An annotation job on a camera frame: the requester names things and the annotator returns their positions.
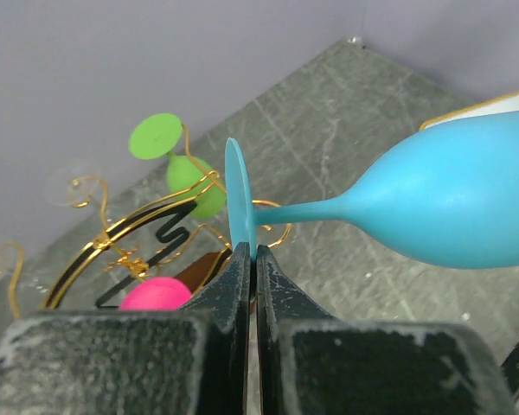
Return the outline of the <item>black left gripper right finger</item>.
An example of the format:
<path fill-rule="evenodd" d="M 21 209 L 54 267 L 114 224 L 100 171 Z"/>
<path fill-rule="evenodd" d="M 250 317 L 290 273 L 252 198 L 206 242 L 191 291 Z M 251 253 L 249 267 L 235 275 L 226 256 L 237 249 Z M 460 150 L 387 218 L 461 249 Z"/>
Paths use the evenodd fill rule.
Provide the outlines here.
<path fill-rule="evenodd" d="M 256 257 L 261 410 L 265 414 L 512 414 L 482 338 L 448 322 L 343 322 Z"/>

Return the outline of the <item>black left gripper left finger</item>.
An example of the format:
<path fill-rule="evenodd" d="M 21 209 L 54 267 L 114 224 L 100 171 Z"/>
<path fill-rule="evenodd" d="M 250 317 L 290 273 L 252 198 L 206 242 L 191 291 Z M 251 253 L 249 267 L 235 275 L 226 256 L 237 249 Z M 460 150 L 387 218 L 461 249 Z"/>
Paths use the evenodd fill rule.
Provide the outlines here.
<path fill-rule="evenodd" d="M 176 311 L 41 312 L 0 341 L 0 414 L 242 414 L 251 258 Z"/>

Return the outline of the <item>pink plastic wine glass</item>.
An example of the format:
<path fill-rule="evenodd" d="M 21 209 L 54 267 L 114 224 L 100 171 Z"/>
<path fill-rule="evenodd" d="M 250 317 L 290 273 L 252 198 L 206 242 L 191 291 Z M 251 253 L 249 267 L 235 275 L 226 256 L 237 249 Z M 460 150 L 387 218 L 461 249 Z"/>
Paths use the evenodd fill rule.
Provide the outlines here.
<path fill-rule="evenodd" d="M 180 280 L 155 277 L 132 289 L 119 310 L 177 310 L 192 298 L 190 289 Z"/>

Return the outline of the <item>clear wine glass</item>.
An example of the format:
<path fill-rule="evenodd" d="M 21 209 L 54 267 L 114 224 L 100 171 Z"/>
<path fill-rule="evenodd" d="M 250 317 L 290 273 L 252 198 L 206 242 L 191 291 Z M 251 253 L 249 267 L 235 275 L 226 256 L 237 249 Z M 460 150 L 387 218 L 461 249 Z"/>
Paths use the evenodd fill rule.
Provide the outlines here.
<path fill-rule="evenodd" d="M 61 165 L 44 182 L 44 196 L 59 207 L 83 208 L 99 186 L 99 165 L 89 159 L 74 159 Z"/>

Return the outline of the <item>blue plastic wine glass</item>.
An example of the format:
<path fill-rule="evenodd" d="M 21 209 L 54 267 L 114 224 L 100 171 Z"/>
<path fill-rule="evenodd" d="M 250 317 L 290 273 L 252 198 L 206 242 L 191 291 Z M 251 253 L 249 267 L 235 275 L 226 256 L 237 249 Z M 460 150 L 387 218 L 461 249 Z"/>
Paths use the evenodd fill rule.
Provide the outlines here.
<path fill-rule="evenodd" d="M 231 240 L 256 247 L 263 225 L 342 220 L 420 262 L 455 269 L 519 266 L 519 111 L 419 131 L 341 195 L 255 208 L 238 142 L 225 148 Z"/>

